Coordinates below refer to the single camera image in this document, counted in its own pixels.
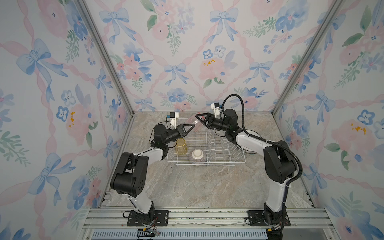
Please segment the yellow glass cup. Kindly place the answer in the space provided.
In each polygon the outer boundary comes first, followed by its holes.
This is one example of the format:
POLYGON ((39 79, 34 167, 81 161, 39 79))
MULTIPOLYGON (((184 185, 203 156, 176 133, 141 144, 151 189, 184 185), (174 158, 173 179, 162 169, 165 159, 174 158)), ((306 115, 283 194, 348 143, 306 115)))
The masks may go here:
POLYGON ((180 138, 176 142, 176 153, 178 155, 185 155, 188 153, 188 146, 185 139, 180 138))

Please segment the white wire dish rack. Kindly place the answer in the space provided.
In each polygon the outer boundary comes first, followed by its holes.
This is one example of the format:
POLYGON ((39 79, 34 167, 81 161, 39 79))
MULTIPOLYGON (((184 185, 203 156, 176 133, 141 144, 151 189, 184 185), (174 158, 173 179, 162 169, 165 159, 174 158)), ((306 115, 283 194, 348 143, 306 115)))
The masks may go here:
POLYGON ((245 163, 244 150, 228 142, 223 135, 219 131, 209 130, 202 125, 198 129, 194 128, 192 132, 183 138, 187 143, 188 153, 178 155, 175 147, 169 150, 166 160, 176 165, 185 166, 234 166, 245 163), (197 163, 189 160, 191 152, 195 149, 204 151, 206 155, 205 162, 197 163))

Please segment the pink glass cup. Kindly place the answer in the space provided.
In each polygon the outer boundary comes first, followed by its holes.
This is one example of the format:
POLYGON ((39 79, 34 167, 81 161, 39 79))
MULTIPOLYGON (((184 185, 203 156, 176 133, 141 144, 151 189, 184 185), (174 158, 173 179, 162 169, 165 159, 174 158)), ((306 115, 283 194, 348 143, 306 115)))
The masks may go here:
POLYGON ((196 116, 191 116, 187 119, 187 124, 194 124, 195 129, 198 129, 201 127, 201 122, 196 118, 196 116))

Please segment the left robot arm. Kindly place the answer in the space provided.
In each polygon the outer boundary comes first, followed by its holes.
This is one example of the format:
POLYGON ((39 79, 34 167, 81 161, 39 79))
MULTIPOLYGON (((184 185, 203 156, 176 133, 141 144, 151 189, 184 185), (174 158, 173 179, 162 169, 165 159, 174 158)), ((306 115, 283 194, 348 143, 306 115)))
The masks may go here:
POLYGON ((149 226, 155 223, 155 206, 144 192, 148 166, 162 161, 168 155, 169 143, 187 136, 195 124, 182 124, 175 129, 167 129, 163 124, 155 125, 150 148, 141 153, 122 153, 112 175, 110 187, 120 195, 128 196, 134 207, 129 218, 134 223, 149 226))

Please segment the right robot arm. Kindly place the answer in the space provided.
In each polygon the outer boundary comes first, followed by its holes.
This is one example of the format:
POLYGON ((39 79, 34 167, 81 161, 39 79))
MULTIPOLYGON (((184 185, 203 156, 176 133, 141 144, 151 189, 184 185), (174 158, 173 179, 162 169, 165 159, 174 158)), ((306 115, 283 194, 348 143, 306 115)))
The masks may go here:
POLYGON ((287 216, 286 201, 289 187, 302 172, 298 167, 297 158, 290 153, 287 144, 283 141, 265 140, 252 134, 244 126, 239 127, 238 115, 232 109, 225 110, 221 118, 211 113, 203 113, 197 114, 196 119, 210 130, 225 132, 229 142, 264 158, 265 171, 270 179, 269 195, 261 218, 249 220, 249 224, 264 221, 273 230, 283 229, 287 216))

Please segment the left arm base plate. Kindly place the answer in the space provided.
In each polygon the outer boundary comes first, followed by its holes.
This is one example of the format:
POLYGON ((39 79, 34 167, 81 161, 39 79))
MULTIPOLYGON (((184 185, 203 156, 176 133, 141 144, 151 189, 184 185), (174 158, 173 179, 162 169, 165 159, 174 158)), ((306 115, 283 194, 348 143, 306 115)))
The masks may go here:
POLYGON ((123 217, 127 219, 128 227, 166 227, 169 221, 168 210, 151 210, 148 214, 135 211, 125 211, 123 217))

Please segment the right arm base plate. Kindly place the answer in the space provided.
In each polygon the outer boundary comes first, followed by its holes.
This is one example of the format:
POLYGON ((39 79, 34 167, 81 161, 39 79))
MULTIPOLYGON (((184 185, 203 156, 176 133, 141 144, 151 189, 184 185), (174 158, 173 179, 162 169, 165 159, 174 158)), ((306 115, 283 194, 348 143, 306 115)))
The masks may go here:
POLYGON ((246 224, 252 227, 279 227, 284 223, 285 227, 291 226, 290 219, 286 211, 279 211, 277 213, 264 210, 249 210, 245 218, 246 224))

